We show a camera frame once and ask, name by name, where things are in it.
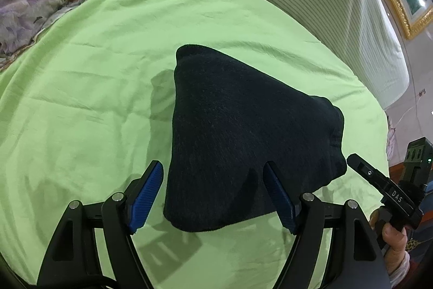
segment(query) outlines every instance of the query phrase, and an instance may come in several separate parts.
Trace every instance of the dark navy cloth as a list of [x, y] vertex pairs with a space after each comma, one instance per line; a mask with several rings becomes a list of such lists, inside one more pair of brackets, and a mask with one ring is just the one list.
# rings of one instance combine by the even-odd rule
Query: dark navy cloth
[[176, 60], [164, 207], [176, 228], [215, 230], [275, 211], [261, 177], [267, 161], [299, 194], [346, 172], [344, 118], [328, 99], [208, 47], [182, 46]]

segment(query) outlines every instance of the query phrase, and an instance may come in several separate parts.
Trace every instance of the bed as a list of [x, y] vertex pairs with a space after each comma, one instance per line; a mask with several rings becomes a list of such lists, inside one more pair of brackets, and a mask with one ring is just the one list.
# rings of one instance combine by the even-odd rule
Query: bed
[[[387, 120], [352, 69], [267, 0], [86, 0], [42, 30], [0, 75], [0, 252], [35, 283], [49, 239], [71, 200], [100, 202], [152, 159], [168, 169], [175, 52], [210, 46], [310, 95], [345, 117], [343, 154], [387, 173]], [[293, 236], [275, 213], [204, 233], [162, 215], [165, 185], [134, 237], [155, 288], [271, 288]], [[353, 170], [315, 193], [357, 200], [380, 194]], [[104, 274], [113, 276], [97, 233]], [[320, 285], [324, 232], [311, 288]]]

